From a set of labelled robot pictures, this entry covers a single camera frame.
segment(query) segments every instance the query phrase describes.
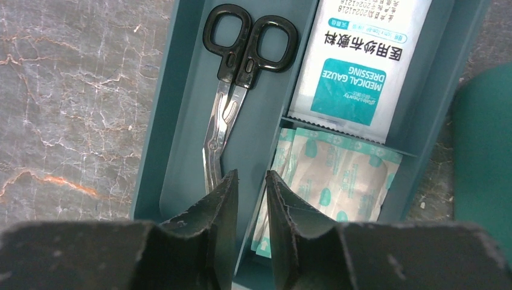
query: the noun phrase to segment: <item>first aid kit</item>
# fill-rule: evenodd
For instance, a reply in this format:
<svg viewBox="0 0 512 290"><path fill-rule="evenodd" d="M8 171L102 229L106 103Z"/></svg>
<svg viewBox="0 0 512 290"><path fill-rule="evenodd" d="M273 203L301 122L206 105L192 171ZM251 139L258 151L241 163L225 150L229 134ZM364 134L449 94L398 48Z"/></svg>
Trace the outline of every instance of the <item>first aid kit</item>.
<svg viewBox="0 0 512 290"><path fill-rule="evenodd" d="M256 253L265 236L259 215L269 169L283 170L296 194L334 220L404 219L488 3L175 0L130 217L168 220L205 196L207 180L237 169L233 281L249 289L274 288L271 259ZM219 47L205 46L208 16L225 4L242 8L242 24L236 15L219 17L215 33L206 33ZM231 51L242 47L233 46L240 33L262 35L261 42L247 39ZM296 45L289 45L294 35ZM295 50L287 53L289 47ZM254 49L261 58L240 60ZM285 54L291 59L280 62ZM214 170L206 171L202 151L214 104L210 128L226 133L208 143L222 152L209 155ZM401 156L399 166L387 157L393 155Z"/></svg>

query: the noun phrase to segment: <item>teal bandage print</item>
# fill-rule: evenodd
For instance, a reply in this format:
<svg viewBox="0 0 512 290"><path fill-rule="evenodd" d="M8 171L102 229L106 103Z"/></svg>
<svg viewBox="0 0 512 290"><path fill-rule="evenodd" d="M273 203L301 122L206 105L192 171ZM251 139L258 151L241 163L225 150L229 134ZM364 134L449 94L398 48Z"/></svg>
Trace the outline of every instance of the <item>teal bandage print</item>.
<svg viewBox="0 0 512 290"><path fill-rule="evenodd" d="M311 111L369 126L385 82L379 69L327 59Z"/></svg>

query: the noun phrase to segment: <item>storage tray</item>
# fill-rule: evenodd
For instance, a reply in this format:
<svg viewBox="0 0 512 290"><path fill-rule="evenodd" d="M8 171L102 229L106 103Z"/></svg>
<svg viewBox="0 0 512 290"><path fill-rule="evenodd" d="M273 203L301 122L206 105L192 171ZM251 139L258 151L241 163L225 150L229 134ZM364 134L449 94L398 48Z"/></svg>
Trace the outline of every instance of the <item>storage tray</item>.
<svg viewBox="0 0 512 290"><path fill-rule="evenodd" d="M216 75L220 57L204 48L202 32L211 9L224 3L242 6L253 20L264 15L285 17L299 31L294 64L285 72L260 74L257 85L248 92L222 156L223 171L238 169L240 179L239 255L234 282L251 289L272 289L270 260L256 256L250 245L277 136L282 127L331 132L286 117L318 0L175 0L131 218L161 222L186 210L205 194L201 150L219 82ZM376 144L404 154L382 205L379 221L383 222L400 221L409 210L489 0L432 3L388 140L384 145ZM232 20L220 24L222 29L216 34L219 44L229 44L238 35L239 25ZM261 53L279 59L286 35L267 34Z"/></svg>

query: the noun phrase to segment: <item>black scissors handle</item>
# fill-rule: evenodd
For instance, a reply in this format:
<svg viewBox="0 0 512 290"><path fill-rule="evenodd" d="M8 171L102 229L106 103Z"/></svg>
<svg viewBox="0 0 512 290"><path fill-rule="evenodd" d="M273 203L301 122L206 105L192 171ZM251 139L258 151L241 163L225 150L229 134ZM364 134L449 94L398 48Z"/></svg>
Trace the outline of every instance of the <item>black scissors handle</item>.
<svg viewBox="0 0 512 290"><path fill-rule="evenodd" d="M286 50L284 51L281 60L278 62L267 60L258 54L258 46L261 45L260 38L262 37L265 28L269 27L279 28L288 35ZM242 65L238 72L235 84L246 89L251 89L254 86L258 73L261 69L277 73L288 68L295 56L298 39L299 36L297 29L287 19L275 15L267 15L258 19L252 28L251 36L245 49Z"/></svg>
<svg viewBox="0 0 512 290"><path fill-rule="evenodd" d="M242 21L242 27L237 40L230 47L223 47L213 42L214 32L223 16L235 16ZM252 19L249 12L244 8L234 4L222 4L211 10L206 19L205 29L203 30L203 44L211 53L222 56L217 78L223 82L233 82L235 75L242 62L243 53L251 32Z"/></svg>

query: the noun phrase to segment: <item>medical gauze dressing package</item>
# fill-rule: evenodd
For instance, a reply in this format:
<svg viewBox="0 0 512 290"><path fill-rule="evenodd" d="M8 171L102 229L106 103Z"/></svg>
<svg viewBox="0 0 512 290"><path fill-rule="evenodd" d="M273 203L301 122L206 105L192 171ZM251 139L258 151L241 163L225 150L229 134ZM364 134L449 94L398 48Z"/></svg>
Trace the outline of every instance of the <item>medical gauze dressing package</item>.
<svg viewBox="0 0 512 290"><path fill-rule="evenodd" d="M320 0L288 116L385 143L432 0Z"/></svg>
<svg viewBox="0 0 512 290"><path fill-rule="evenodd" d="M377 220L402 161L399 153L326 132L283 130L272 168L282 170L278 173L294 193L338 222ZM263 199L251 248L271 257L266 195Z"/></svg>

